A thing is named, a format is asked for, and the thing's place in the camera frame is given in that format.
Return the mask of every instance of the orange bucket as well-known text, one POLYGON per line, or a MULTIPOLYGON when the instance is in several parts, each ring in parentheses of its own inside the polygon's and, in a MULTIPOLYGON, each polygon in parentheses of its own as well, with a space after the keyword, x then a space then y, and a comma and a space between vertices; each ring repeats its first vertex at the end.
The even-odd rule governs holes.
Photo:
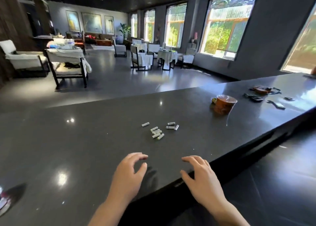
POLYGON ((214 107, 214 111, 219 114, 229 114, 237 100, 228 95, 218 95, 214 107))

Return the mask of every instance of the gray countertop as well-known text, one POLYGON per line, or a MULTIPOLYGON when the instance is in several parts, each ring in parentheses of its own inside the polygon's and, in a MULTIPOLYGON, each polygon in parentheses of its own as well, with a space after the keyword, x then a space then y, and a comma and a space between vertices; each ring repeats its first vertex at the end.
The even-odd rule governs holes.
POLYGON ((211 162, 315 106, 316 80, 289 74, 2 114, 0 185, 27 188, 0 224, 86 225, 128 153, 149 155, 151 177, 143 182, 142 197, 179 179, 181 169, 192 170, 181 157, 199 155, 211 162), (243 98, 257 85, 281 89, 266 99, 286 109, 243 98), (229 116, 209 109, 219 94, 238 100, 229 116), (142 128, 146 122, 150 125, 142 128), (168 122, 179 129, 165 129, 168 122), (151 137, 155 126, 165 134, 159 141, 151 137))

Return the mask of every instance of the white rug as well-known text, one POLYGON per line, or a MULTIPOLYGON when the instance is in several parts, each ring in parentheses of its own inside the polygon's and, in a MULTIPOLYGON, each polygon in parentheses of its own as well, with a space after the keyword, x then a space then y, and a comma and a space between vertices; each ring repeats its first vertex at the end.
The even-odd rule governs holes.
POLYGON ((114 46, 101 46, 101 45, 91 45, 94 50, 108 50, 113 51, 114 46))

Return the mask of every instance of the potted plant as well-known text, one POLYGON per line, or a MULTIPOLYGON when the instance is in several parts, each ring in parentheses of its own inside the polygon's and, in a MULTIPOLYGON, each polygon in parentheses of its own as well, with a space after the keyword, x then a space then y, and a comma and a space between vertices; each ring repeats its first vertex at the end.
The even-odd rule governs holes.
POLYGON ((131 27, 128 26, 127 24, 122 24, 122 23, 120 23, 120 24, 121 24, 121 28, 122 28, 120 30, 120 32, 123 33, 124 40, 126 40, 127 34, 131 32, 131 27))

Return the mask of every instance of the round table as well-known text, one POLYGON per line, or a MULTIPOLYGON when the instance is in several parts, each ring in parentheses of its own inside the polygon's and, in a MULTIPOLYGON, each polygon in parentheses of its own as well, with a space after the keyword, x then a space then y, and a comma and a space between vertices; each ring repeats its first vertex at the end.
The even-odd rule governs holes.
POLYGON ((137 51, 144 50, 147 52, 147 44, 132 44, 133 46, 137 47, 137 51))
POLYGON ((171 67, 171 63, 174 60, 174 63, 176 63, 178 61, 178 53, 176 51, 168 51, 168 50, 159 50, 158 54, 157 54, 157 60, 162 59, 162 70, 164 69, 164 66, 169 66, 170 70, 171 67))

